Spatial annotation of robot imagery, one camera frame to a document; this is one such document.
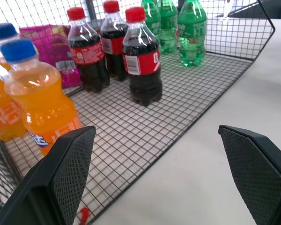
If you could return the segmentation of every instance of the soda bottle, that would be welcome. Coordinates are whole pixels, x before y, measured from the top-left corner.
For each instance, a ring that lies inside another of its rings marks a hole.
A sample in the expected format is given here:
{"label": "soda bottle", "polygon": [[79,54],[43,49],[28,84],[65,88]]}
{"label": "soda bottle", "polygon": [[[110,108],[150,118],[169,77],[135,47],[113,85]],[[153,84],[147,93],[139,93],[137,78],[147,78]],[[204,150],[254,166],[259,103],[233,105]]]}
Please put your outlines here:
{"label": "soda bottle", "polygon": [[148,106],[152,101],[159,101],[163,94],[159,44],[146,26],[143,7],[127,9],[126,19],[129,28],[123,41],[123,57],[130,92],[136,102]]}
{"label": "soda bottle", "polygon": [[87,91],[100,92],[110,82],[100,36],[85,21],[83,8],[71,8],[67,14],[72,21],[68,44],[82,85]]}
{"label": "soda bottle", "polygon": [[160,44],[161,17],[154,0],[142,0],[146,12],[146,25]]}
{"label": "soda bottle", "polygon": [[101,35],[107,70],[111,77],[123,81],[127,77],[127,73],[122,56],[122,43],[128,25],[118,13],[118,1],[106,1],[103,3],[103,7],[107,15],[101,27]]}
{"label": "soda bottle", "polygon": [[199,0],[186,0],[178,18],[180,59],[186,67],[198,66],[205,55],[206,13]]}
{"label": "soda bottle", "polygon": [[157,8],[161,16],[161,52],[165,54],[174,52],[177,49],[177,8],[172,0],[159,0]]}
{"label": "soda bottle", "polygon": [[[19,40],[19,34],[15,30],[13,24],[7,23],[0,23],[0,45],[6,44],[11,41]],[[2,56],[0,52],[0,65],[5,68],[7,71],[11,70],[11,66],[6,63],[5,58]]]}
{"label": "soda bottle", "polygon": [[38,60],[30,40],[9,42],[0,49],[12,67],[5,92],[21,106],[24,126],[46,155],[59,136],[82,127],[75,106],[62,92],[58,70]]}
{"label": "soda bottle", "polygon": [[4,91],[0,79],[0,140],[8,141],[14,136],[23,136],[26,128],[21,120],[21,108]]}

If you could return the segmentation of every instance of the orange soda bottle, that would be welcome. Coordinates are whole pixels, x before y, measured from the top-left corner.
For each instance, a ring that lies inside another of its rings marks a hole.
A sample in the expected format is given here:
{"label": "orange soda bottle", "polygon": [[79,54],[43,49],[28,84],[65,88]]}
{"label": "orange soda bottle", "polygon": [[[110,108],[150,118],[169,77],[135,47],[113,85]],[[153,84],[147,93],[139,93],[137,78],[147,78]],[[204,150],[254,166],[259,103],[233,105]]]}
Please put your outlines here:
{"label": "orange soda bottle", "polygon": [[59,136],[82,127],[75,106],[62,92],[58,70],[38,60],[30,40],[9,42],[0,50],[12,67],[5,91],[21,106],[24,126],[46,155]]}
{"label": "orange soda bottle", "polygon": [[[4,45],[7,42],[11,41],[17,41],[20,39],[20,36],[18,32],[16,31],[13,24],[6,22],[6,23],[0,23],[0,45]],[[11,70],[11,66],[6,63],[6,60],[4,57],[0,57],[0,65],[5,68],[7,71]]]}
{"label": "orange soda bottle", "polygon": [[0,140],[8,141],[14,136],[23,136],[26,128],[21,120],[19,105],[4,91],[4,83],[0,79]]}

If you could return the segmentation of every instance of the wire basket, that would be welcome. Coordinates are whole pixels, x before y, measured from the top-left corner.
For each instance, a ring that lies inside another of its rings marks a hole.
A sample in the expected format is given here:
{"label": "wire basket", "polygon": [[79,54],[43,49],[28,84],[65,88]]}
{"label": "wire basket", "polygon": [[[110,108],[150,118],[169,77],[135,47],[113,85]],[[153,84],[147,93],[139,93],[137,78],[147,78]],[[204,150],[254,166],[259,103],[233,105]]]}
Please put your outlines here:
{"label": "wire basket", "polygon": [[[124,11],[141,1],[119,3],[125,18]],[[179,7],[182,1],[175,4]],[[99,94],[80,86],[64,89],[82,123],[97,129],[75,224],[81,208],[91,210],[88,221],[93,222],[118,199],[252,65],[274,33],[259,0],[203,0],[202,5],[208,15],[205,59],[199,67],[186,68],[177,52],[162,55],[160,102],[148,107],[134,103],[128,81],[111,80]],[[83,7],[87,20],[100,28],[105,17],[101,0],[0,0],[0,23],[19,28],[69,25],[66,10],[74,6]],[[0,168],[7,177],[0,180],[0,206],[42,157],[29,135],[0,142]]]}

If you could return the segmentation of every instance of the white table surface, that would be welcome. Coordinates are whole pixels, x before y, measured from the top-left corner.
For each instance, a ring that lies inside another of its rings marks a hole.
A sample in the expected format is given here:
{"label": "white table surface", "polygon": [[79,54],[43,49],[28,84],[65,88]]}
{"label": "white table surface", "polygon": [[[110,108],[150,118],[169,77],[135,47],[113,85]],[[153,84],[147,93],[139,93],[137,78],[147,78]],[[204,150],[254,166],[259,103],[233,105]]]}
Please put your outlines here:
{"label": "white table surface", "polygon": [[281,149],[281,20],[249,70],[96,225],[254,225],[231,176],[219,125],[268,136]]}

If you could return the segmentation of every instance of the cola bottle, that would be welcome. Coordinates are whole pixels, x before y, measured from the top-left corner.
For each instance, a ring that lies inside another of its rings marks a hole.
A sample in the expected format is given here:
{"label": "cola bottle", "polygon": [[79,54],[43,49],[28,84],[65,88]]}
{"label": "cola bottle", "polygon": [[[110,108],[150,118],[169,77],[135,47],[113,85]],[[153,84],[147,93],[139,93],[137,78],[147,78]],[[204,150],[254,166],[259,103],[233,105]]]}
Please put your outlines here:
{"label": "cola bottle", "polygon": [[68,44],[83,87],[87,91],[100,92],[110,83],[100,36],[85,21],[83,8],[71,8],[67,14],[72,23]]}
{"label": "cola bottle", "polygon": [[130,92],[136,102],[148,106],[163,94],[159,44],[146,26],[143,7],[127,9],[126,19],[129,27],[123,41],[123,58]]}
{"label": "cola bottle", "polygon": [[127,72],[122,56],[122,43],[128,25],[118,13],[118,1],[106,1],[103,3],[103,7],[107,15],[101,27],[101,35],[107,70],[110,77],[123,81],[127,77]]}

